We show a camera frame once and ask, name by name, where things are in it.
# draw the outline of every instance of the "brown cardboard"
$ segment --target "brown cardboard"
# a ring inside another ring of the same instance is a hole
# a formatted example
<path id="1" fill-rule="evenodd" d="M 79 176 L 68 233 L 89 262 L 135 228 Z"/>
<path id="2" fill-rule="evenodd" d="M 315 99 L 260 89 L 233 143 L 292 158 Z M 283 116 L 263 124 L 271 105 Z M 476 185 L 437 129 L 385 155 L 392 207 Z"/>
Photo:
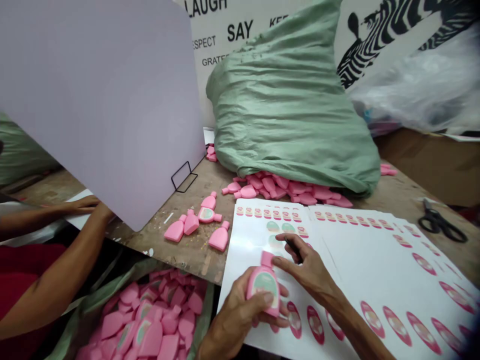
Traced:
<path id="1" fill-rule="evenodd" d="M 375 139 L 382 159 L 448 205 L 480 204 L 480 142 L 406 128 Z"/>

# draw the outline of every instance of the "white plastic bag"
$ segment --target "white plastic bag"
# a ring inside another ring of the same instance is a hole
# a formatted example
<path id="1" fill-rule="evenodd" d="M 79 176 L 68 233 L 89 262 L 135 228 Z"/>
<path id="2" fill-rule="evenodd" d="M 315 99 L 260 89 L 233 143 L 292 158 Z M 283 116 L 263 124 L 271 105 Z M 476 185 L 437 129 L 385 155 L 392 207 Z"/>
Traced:
<path id="1" fill-rule="evenodd" d="M 450 134 L 479 131 L 479 44 L 480 24 L 475 23 L 438 48 L 417 51 L 352 90 L 350 99 L 372 135 L 400 126 L 423 132 L 450 128 Z"/>

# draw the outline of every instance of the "person's right hand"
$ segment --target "person's right hand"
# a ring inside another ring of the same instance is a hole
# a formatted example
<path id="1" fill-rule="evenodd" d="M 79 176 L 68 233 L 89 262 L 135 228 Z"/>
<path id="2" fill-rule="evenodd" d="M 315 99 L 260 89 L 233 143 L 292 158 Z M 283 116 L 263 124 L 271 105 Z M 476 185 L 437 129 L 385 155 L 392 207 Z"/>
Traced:
<path id="1" fill-rule="evenodd" d="M 318 252 L 309 247 L 300 236 L 291 233 L 283 233 L 275 238 L 285 241 L 285 237 L 292 241 L 298 248 L 303 259 L 302 265 L 297 265 L 299 259 L 288 244 L 285 250 L 293 258 L 293 262 L 281 256 L 275 256 L 272 264 L 292 275 L 295 280 L 322 306 L 325 306 L 328 297 L 337 297 L 342 292 L 337 287 L 329 271 L 324 265 Z"/>

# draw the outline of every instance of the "scissors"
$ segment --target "scissors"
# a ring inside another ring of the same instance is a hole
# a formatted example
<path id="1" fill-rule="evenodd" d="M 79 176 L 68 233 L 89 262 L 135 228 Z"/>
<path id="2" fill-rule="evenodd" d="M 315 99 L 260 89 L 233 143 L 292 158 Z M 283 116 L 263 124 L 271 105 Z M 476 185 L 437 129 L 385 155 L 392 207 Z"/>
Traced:
<path id="1" fill-rule="evenodd" d="M 438 234 L 442 231 L 450 240 L 458 243 L 467 242 L 467 236 L 457 227 L 445 220 L 437 210 L 432 209 L 432 205 L 427 199 L 423 199 L 423 206 L 425 208 L 425 215 L 418 219 L 418 225 L 420 225 L 422 229 L 434 234 Z"/>

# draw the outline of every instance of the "white partition board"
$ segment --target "white partition board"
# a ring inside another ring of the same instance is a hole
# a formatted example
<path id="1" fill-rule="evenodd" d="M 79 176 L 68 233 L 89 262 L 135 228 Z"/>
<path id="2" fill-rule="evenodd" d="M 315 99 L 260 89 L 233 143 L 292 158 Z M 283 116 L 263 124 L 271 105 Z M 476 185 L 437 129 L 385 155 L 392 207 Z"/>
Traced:
<path id="1" fill-rule="evenodd" d="M 3 0 L 0 109 L 139 231 L 204 156 L 191 41 L 172 1 Z"/>

